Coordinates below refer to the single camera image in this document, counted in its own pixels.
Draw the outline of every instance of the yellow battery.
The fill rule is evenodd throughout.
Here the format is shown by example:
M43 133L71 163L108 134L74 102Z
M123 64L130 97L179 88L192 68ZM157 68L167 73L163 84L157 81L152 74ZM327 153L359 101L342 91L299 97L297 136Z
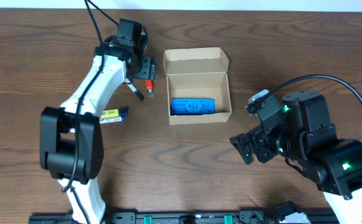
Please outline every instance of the yellow battery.
M114 110L106 110L106 111L103 111L100 119L104 119L104 118L112 118L112 117L115 117L115 116L118 116L118 109L114 109Z

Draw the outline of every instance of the blue plastic toy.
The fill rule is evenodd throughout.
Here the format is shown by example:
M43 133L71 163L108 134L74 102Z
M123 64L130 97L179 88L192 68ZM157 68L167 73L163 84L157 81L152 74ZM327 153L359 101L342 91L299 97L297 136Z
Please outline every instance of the blue plastic toy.
M173 99L172 115L202 115L216 112L213 99Z

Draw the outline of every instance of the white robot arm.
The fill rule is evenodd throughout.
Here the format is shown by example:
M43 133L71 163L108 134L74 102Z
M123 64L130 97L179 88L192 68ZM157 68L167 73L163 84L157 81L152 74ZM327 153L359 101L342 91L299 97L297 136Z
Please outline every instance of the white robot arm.
M328 192L324 194L340 224L362 223L362 188L351 193L351 200Z
M105 55L104 57L105 64L103 66L103 71L85 95L80 114L89 112L94 116L100 117L108 101L114 94L114 91L125 81L125 62L114 56ZM61 104L60 107L65 108L66 112L75 113L77 109L77 103L82 92L91 82L96 72L99 70L101 62L102 56L96 55L93 58L92 68L88 72L88 75L85 77L79 88L68 100Z
M141 24L120 19L117 36L95 49L92 67L75 93L60 108L47 107L41 114L40 164L64 187L72 218L79 223L100 223L103 218L106 206L97 181L103 162L100 116L122 83L144 99L131 79L155 78L156 60L143 56L147 40ZM78 142L77 137L75 141L61 137L75 128Z

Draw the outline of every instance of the wooden table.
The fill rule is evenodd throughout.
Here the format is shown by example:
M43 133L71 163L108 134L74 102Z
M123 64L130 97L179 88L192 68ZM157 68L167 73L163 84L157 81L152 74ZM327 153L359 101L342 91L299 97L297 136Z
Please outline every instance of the wooden table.
M244 106L254 93L310 73L336 75L362 93L362 14L317 12L107 11L143 23L157 57L154 98L127 86L108 108L129 106L126 121L102 126L99 174L112 209L237 210L293 200L327 207L314 183L281 157L247 166L229 138L259 124ZM96 13L103 37L116 27ZM70 210L56 180L39 165L39 116L78 87L98 44L84 10L0 9L0 223ZM227 123L168 125L165 49L222 47L230 59L233 114ZM145 89L144 82L136 85ZM287 87L324 94L340 138L362 141L362 108L343 86L311 80Z

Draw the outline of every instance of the open cardboard box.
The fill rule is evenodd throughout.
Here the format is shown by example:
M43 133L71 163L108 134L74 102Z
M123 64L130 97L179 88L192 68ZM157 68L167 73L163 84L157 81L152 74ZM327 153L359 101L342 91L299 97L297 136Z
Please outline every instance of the open cardboard box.
M221 48L165 50L163 61L170 125L226 122L229 119L232 113L227 76L229 60ZM174 116L171 114L174 98L214 99L216 113Z

